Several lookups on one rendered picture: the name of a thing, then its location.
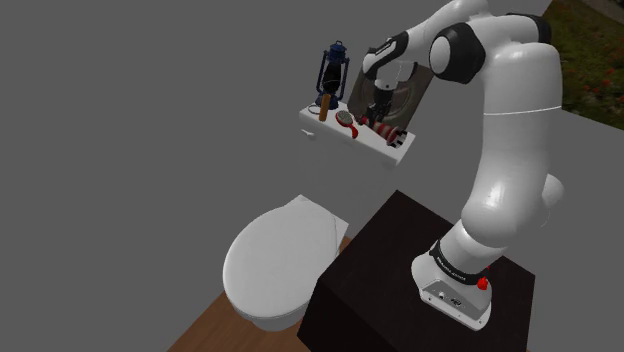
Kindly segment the grey brown square plate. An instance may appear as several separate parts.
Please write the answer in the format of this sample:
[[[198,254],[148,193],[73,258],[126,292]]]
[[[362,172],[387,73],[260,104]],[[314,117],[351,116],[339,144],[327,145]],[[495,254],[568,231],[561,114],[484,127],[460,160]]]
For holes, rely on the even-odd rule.
[[[399,82],[394,90],[390,109],[382,123],[406,129],[433,78],[434,74],[429,68],[415,64],[411,77]],[[359,72],[347,103],[347,110],[359,117],[365,114],[373,102],[374,82]]]

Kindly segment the red white striped roll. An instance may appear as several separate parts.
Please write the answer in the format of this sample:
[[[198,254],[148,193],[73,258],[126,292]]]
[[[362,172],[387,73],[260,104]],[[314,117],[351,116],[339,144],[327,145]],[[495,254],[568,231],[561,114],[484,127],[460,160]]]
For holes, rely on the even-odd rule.
[[[371,129],[386,142],[387,146],[393,148],[401,147],[407,137],[407,132],[404,129],[370,119],[366,116],[361,116],[358,124]]]

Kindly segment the red hairbrush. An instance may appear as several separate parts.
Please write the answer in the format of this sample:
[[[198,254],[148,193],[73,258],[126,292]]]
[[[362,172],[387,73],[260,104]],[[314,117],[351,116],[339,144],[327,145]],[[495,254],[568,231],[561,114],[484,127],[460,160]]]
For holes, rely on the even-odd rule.
[[[335,119],[337,123],[351,131],[351,138],[356,139],[359,136],[358,129],[354,126],[353,115],[347,110],[340,110],[336,113]]]

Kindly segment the blue oil lantern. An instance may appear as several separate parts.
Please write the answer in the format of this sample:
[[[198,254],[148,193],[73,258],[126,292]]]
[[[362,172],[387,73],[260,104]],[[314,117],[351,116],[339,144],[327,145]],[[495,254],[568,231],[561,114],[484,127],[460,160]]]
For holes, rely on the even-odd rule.
[[[342,41],[336,40],[328,50],[323,51],[315,87],[318,93],[315,100],[317,106],[321,106],[323,97],[329,95],[329,109],[338,107],[338,102],[344,97],[349,64],[347,48]]]

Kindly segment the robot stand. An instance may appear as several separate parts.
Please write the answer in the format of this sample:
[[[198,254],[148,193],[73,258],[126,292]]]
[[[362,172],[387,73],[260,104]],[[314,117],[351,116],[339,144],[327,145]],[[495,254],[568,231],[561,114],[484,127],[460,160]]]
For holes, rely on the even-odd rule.
[[[395,191],[317,280],[298,338],[310,352],[527,352],[535,276],[506,257],[481,330],[421,300],[411,263],[451,226]]]

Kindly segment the white toilet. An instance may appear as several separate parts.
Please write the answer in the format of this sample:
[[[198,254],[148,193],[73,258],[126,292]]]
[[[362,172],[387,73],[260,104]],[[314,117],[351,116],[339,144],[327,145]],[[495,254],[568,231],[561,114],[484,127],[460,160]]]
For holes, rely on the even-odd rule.
[[[388,184],[414,140],[399,148],[353,115],[356,139],[329,110],[299,112],[292,161],[296,195],[247,224],[225,256],[222,281],[234,311],[269,332],[288,329],[305,315],[317,280],[388,196]]]

